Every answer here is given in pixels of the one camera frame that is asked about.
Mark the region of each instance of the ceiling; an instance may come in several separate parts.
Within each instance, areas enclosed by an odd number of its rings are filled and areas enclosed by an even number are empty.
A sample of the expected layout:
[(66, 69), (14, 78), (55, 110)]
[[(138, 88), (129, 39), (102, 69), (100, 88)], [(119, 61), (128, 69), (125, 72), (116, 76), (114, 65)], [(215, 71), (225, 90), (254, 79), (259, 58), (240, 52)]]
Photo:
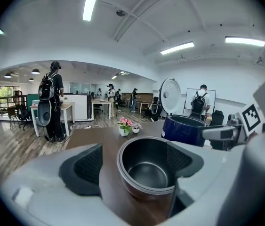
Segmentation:
[[(35, 81), (40, 81), (42, 79), (42, 76), (50, 71), (50, 65), (52, 61), (38, 61), (34, 63), (26, 63), (22, 65), (17, 65), (12, 68), (8, 68), (5, 70), (0, 71), (0, 81), (11, 81), (11, 82), (28, 82), (30, 78), (34, 78)], [(98, 79), (106, 79), (110, 80), (111, 78), (119, 73), (120, 71), (111, 67), (106, 67), (103, 65), (95, 65), (95, 64), (87, 64), (83, 62), (75, 62), (75, 61), (59, 61), (61, 65), (61, 74), (64, 74), (66, 72), (66, 76), (69, 78), (73, 77), (74, 73), (86, 73), (86, 76), (90, 76)], [(31, 72), (33, 69), (38, 69), (40, 72), (40, 75), (33, 75)], [(18, 76), (12, 76), (10, 79), (4, 78), (5, 74), (9, 73), (15, 73), (18, 74)], [(134, 79), (134, 78), (140, 78), (141, 76), (136, 74), (128, 74), (123, 76), (118, 76), (116, 79), (122, 80), (123, 78), (127, 79)]]
[[(225, 36), (265, 40), (265, 10), (255, 0), (97, 0), (91, 22), (82, 20), (84, 1), (17, 0), (0, 27), (12, 36), (24, 35), (40, 23), (79, 24), (136, 48), (156, 66), (218, 58), (265, 66), (265, 47), (225, 43)], [(126, 15), (117, 16), (119, 9)], [(194, 48), (160, 54), (190, 41)]]

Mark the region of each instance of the white rice cooker lid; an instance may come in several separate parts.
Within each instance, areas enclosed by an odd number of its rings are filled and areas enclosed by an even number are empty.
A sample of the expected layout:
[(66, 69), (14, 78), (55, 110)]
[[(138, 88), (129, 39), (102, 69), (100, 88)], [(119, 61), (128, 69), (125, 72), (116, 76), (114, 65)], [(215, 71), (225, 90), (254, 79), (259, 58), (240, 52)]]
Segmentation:
[(179, 84), (174, 78), (166, 79), (160, 89), (160, 102), (162, 108), (168, 114), (175, 113), (178, 110), (181, 100)]

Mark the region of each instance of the blue rice cooker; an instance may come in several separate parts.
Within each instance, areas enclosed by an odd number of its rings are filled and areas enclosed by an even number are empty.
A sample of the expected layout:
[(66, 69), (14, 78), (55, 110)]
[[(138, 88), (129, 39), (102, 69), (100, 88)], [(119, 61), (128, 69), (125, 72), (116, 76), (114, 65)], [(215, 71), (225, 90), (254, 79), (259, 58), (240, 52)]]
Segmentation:
[(161, 137), (170, 141), (203, 147), (205, 139), (201, 137), (201, 132), (208, 125), (192, 117), (174, 114), (183, 103), (180, 87), (175, 79), (168, 78), (161, 85), (160, 102), (168, 114), (161, 131)]

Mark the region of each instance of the black backpack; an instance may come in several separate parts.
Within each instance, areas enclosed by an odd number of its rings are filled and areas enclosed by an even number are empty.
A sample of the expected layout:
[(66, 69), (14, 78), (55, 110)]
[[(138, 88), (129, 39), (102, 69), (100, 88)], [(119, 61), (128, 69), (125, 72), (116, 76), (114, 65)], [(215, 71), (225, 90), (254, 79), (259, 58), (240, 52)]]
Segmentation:
[(38, 89), (39, 100), (49, 100), (55, 96), (55, 82), (53, 78), (57, 73), (47, 73), (43, 76)]
[(199, 96), (198, 91), (196, 92), (196, 98), (192, 102), (192, 113), (202, 113), (203, 108), (206, 105), (206, 100), (204, 99), (206, 94), (207, 93), (204, 93), (203, 96)]

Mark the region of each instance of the white t-shirt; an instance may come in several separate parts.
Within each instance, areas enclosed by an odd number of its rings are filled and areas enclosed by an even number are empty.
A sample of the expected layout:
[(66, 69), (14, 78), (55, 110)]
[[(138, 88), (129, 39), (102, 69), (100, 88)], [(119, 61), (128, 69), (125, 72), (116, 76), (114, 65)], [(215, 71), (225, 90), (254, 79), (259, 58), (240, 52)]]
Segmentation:
[(97, 95), (98, 95), (98, 97), (101, 98), (101, 97), (102, 97), (102, 91), (99, 91), (99, 90), (98, 90)]
[[(205, 93), (206, 93), (206, 91), (204, 90), (204, 89), (200, 89), (200, 90), (198, 90), (197, 91), (198, 92), (198, 96), (203, 96)], [(206, 102), (206, 106), (207, 105), (211, 105), (211, 103), (210, 103), (210, 101), (209, 101), (209, 94), (206, 94), (205, 96), (204, 96), (204, 100), (205, 100), (205, 102)], [(205, 115), (206, 114), (206, 106), (204, 106), (203, 107), (203, 111), (202, 111), (202, 115)]]
[(114, 89), (112, 89), (111, 91), (110, 91), (110, 97), (115, 97), (115, 90)]

